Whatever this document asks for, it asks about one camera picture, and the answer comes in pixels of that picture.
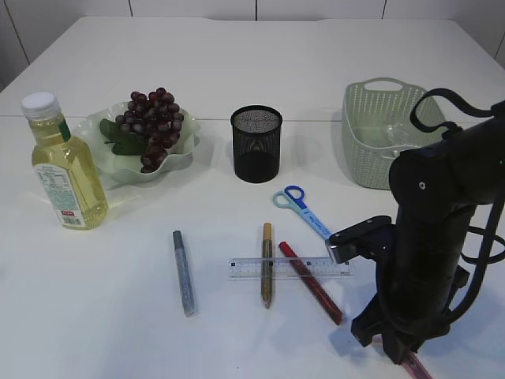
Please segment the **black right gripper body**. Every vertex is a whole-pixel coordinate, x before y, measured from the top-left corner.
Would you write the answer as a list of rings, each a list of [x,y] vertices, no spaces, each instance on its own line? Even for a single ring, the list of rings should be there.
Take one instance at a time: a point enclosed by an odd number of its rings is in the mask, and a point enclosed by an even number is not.
[[[387,357],[404,363],[425,341],[449,333],[449,305],[468,279],[469,272],[460,266],[449,273],[434,268],[404,273],[378,266],[376,294],[353,319],[351,333],[363,347],[382,336]]]

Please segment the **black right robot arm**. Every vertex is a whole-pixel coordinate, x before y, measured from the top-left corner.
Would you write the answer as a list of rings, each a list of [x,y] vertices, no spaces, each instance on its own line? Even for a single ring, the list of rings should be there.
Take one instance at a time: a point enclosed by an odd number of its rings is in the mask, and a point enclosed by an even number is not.
[[[351,325],[362,345],[381,335],[399,364],[425,341],[449,333],[475,302],[504,207],[504,105],[468,129],[449,126],[441,142],[408,150],[390,169],[396,221],[353,240],[376,263],[376,294]],[[476,208],[490,205],[476,268],[458,262]]]

